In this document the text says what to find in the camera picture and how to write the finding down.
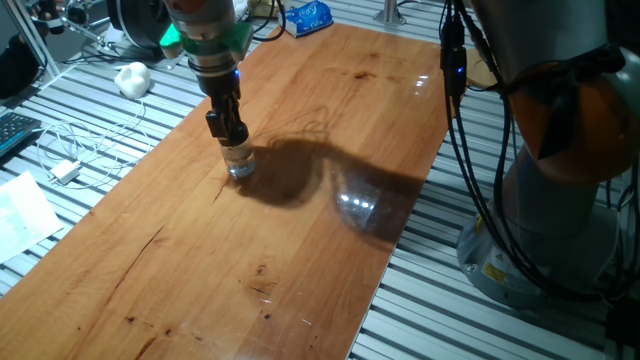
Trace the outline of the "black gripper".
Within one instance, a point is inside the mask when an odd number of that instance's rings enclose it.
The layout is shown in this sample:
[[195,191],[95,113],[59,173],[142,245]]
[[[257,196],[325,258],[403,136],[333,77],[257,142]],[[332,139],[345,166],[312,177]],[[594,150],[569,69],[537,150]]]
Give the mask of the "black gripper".
[[[200,89],[210,98],[214,110],[226,109],[226,128],[229,134],[246,132],[246,125],[242,122],[239,112],[240,78],[239,70],[234,69],[216,76],[199,76]],[[206,121],[214,138],[225,138],[224,118],[216,111],[206,113]]]

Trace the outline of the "person's hand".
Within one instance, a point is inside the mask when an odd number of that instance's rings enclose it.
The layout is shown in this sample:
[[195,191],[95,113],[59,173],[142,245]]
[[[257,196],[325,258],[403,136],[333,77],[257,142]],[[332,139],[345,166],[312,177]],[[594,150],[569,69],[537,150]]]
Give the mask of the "person's hand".
[[59,14],[61,7],[58,1],[37,0],[32,3],[30,9],[34,25],[41,35],[60,35],[64,32],[65,26]]

